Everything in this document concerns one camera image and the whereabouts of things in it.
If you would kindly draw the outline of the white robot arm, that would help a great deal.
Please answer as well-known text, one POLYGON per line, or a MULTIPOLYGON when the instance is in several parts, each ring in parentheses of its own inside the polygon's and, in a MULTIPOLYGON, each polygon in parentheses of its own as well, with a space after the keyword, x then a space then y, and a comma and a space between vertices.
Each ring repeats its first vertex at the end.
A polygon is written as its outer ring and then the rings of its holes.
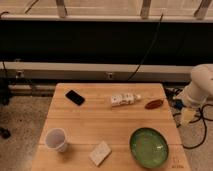
POLYGON ((213 64, 200 64, 191 70, 191 82, 181 92, 184 105, 181 124, 187 125, 209 96, 213 96, 213 64))

